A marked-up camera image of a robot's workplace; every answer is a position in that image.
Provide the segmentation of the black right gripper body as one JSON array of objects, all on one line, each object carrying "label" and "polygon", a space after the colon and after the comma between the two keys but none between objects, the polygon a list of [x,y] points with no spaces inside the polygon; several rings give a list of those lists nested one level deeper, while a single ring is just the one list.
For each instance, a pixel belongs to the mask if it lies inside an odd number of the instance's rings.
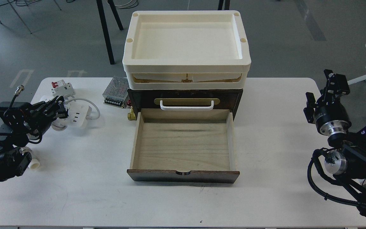
[{"label": "black right gripper body", "polygon": [[330,84],[320,93],[315,100],[315,109],[303,109],[307,122],[315,124],[320,134],[346,134],[351,121],[340,100],[341,96],[350,93],[346,76],[333,73]]}]

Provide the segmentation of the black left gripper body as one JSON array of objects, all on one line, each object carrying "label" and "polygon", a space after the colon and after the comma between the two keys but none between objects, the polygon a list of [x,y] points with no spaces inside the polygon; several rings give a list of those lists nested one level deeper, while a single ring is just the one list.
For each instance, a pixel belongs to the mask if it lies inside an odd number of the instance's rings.
[{"label": "black left gripper body", "polygon": [[14,133],[26,134],[28,140],[41,140],[56,120],[52,119],[52,111],[63,109],[60,106],[45,107],[45,103],[1,102],[0,118]]}]

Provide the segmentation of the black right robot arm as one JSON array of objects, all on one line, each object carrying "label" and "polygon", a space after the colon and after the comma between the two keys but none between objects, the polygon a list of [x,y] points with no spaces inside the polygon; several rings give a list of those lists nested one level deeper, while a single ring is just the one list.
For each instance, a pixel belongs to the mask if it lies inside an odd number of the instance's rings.
[{"label": "black right robot arm", "polygon": [[[345,75],[325,69],[327,82],[318,100],[306,93],[304,114],[307,122],[316,125],[317,132],[327,136],[329,148],[314,150],[307,177],[312,189],[340,204],[354,206],[366,217],[366,126],[359,132],[349,132],[351,122],[340,98],[350,93]],[[311,169],[332,185],[342,186],[355,200],[335,197],[322,191],[313,181]]]}]

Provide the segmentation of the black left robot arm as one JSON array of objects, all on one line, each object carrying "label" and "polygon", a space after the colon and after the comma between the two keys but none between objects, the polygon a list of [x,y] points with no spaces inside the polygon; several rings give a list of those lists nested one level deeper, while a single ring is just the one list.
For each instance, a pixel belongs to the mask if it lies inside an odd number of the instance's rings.
[{"label": "black left robot arm", "polygon": [[21,176],[32,160],[28,143],[38,144],[57,118],[66,118],[65,99],[56,96],[35,104],[5,101],[0,103],[0,182]]}]

